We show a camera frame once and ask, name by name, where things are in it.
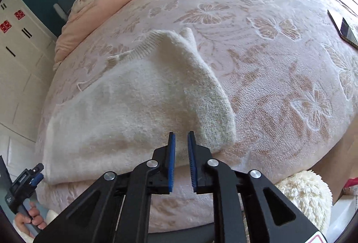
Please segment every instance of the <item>smartphone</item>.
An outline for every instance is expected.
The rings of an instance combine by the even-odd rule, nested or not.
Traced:
[[[332,19],[339,35],[345,42],[351,44],[355,49],[358,49],[358,41],[350,29],[346,20],[337,12],[328,10],[328,15]]]

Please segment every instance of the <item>butterfly pattern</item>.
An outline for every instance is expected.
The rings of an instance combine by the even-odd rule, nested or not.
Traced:
[[[323,48],[329,54],[332,62],[339,68],[338,76],[343,92],[347,100],[353,95],[358,94],[358,57],[357,55],[345,56],[338,50],[326,43],[322,43]]]
[[[230,12],[230,6],[214,3],[199,4],[197,8],[189,10],[186,14],[176,21],[184,24],[219,24],[223,21],[232,19],[234,14]]]
[[[262,18],[247,18],[252,26],[258,29],[258,34],[265,39],[275,39],[279,33],[289,37],[293,41],[301,39],[301,34],[291,19],[285,19],[277,24],[275,20],[265,20]]]
[[[319,13],[319,12],[316,12],[313,10],[309,10],[309,11],[320,18],[322,25],[329,26],[330,24],[332,24],[332,22],[330,22],[330,20],[329,20],[328,14],[323,15],[322,13]]]
[[[262,3],[262,4],[265,4],[265,5],[268,5],[268,4],[272,4],[273,3],[273,0],[251,0],[251,2],[253,3]]]
[[[322,116],[332,116],[331,101],[320,84],[314,84],[313,89],[305,92],[302,98],[292,100],[291,106],[312,131],[321,128]]]
[[[149,14],[148,17],[149,18],[154,18],[156,15],[158,15],[162,10],[164,11],[171,11],[173,9],[178,8],[178,0],[174,0],[172,2],[170,2],[169,4],[166,4],[164,7],[161,6],[157,6],[155,8],[151,8],[149,10]]]

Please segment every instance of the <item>bed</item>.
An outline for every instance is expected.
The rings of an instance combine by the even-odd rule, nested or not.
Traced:
[[[43,155],[56,105],[91,86],[109,56],[130,50],[152,29],[189,27],[236,115],[236,143],[215,157],[235,170],[259,169],[274,183],[309,169],[358,112],[358,53],[339,38],[328,8],[357,33],[357,15],[340,0],[131,0],[59,64],[36,152]],[[177,167],[175,175],[171,196],[152,197],[150,232],[213,221],[212,198],[192,193],[189,168]],[[60,212],[92,182],[44,182],[38,200]]]

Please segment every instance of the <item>black gripper frame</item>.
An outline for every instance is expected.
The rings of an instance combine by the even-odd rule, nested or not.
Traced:
[[[168,145],[156,149],[151,160],[128,173],[103,174],[34,243],[145,243],[151,195],[172,191],[174,157],[171,132]]]
[[[260,171],[241,173],[212,160],[209,148],[197,145],[192,131],[188,134],[188,150],[194,192],[213,194],[215,243],[246,242],[238,193],[251,243],[305,243],[318,232]]]

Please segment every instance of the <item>white cabinet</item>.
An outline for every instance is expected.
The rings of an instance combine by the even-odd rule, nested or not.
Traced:
[[[34,156],[56,37],[22,0],[0,3],[0,155],[13,179]]]
[[[21,172],[39,162],[35,156],[35,143],[0,125],[0,154],[14,181]]]

